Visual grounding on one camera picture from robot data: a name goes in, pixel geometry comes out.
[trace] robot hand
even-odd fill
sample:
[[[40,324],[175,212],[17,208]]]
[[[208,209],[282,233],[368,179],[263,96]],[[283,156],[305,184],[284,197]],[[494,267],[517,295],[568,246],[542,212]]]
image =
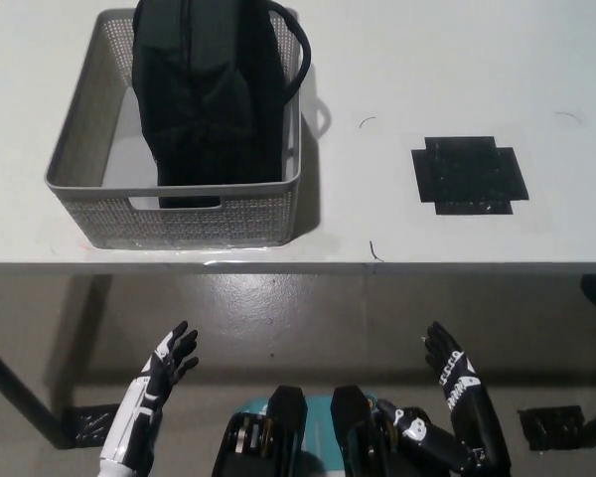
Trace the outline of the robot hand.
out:
[[[475,461],[474,473],[510,476],[510,455],[486,388],[454,338],[437,322],[424,340],[431,366],[444,390],[455,436]]]
[[[99,456],[99,477],[146,476],[154,460],[162,408],[173,386],[199,362],[197,330],[182,322],[166,336],[128,388]]]

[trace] bag handle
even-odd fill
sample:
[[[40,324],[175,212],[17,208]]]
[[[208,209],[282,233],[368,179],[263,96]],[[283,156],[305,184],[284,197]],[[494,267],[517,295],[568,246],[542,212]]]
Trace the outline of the bag handle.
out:
[[[304,81],[307,76],[307,72],[309,72],[309,67],[311,66],[311,45],[309,44],[309,39],[307,38],[305,31],[298,23],[298,20],[296,20],[296,17],[289,13],[289,11],[282,5],[279,5],[272,0],[268,0],[268,3],[269,10],[280,15],[285,22],[285,25],[287,25],[287,29],[294,35],[294,37],[296,37],[296,40],[298,40],[298,43],[302,47],[302,65],[300,65],[298,74],[289,82],[285,90],[285,103],[287,103],[296,95],[298,89],[300,89],[302,81]]]

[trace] table top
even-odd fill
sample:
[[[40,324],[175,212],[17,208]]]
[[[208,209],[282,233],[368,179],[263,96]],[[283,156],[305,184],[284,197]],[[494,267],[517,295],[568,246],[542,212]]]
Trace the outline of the table top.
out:
[[[315,227],[274,249],[98,250],[44,173],[97,14],[134,4],[0,0],[0,269],[596,270],[596,0],[287,0],[313,47]],[[437,215],[411,150],[438,136],[512,147],[529,200]]]

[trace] black bag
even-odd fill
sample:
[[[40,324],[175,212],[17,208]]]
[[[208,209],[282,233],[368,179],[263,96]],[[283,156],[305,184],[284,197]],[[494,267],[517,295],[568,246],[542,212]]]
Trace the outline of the black bag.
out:
[[[303,49],[286,83],[269,11]],[[286,102],[311,63],[296,19],[268,0],[140,0],[133,19],[132,86],[159,186],[282,180]],[[216,199],[160,199],[208,207]]]

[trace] robotic hand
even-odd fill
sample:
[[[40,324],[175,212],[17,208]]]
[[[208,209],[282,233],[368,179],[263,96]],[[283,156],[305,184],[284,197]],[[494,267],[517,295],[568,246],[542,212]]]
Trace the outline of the robotic hand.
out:
[[[166,336],[128,387],[99,455],[99,477],[147,476],[154,461],[162,408],[173,386],[199,362],[191,358],[197,330],[182,322]]]
[[[424,340],[431,366],[451,411],[455,436],[420,418],[414,408],[380,399],[377,408],[397,429],[407,448],[438,468],[465,475],[510,477],[510,455],[486,388],[464,351],[439,324]]]
[[[510,455],[486,388],[455,339],[437,322],[424,340],[450,409],[455,436],[474,457],[475,474],[510,476]]]

